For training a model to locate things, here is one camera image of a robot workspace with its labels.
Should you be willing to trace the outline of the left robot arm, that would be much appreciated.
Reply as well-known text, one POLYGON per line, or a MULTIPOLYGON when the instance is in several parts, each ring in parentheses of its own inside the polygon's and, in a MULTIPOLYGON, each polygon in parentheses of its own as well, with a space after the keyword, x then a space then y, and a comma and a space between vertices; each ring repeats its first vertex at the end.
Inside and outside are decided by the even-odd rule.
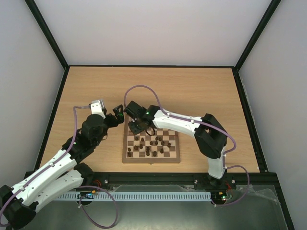
POLYGON ((123 106, 117 106, 111 114, 100 101, 87 108, 91 114, 81 128, 74 124, 72 137, 47 163, 21 182, 0 188, 0 215, 7 220, 1 227, 25 227, 44 206, 72 189, 86 189, 84 195, 104 191, 92 185, 94 172, 83 160, 94 152, 110 128, 124 122, 123 106))

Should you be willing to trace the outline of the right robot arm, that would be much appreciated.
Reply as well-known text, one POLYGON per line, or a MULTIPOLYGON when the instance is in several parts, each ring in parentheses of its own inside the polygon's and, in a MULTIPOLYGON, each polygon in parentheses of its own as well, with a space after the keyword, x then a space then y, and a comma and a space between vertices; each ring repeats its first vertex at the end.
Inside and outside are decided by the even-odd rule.
POLYGON ((208 159, 210 184, 218 188, 226 182, 224 150, 227 136, 213 115, 180 115, 155 105, 145 108, 134 101, 125 107, 124 112, 132 119, 128 125, 135 135, 149 128, 161 128, 194 137, 200 152, 208 159))

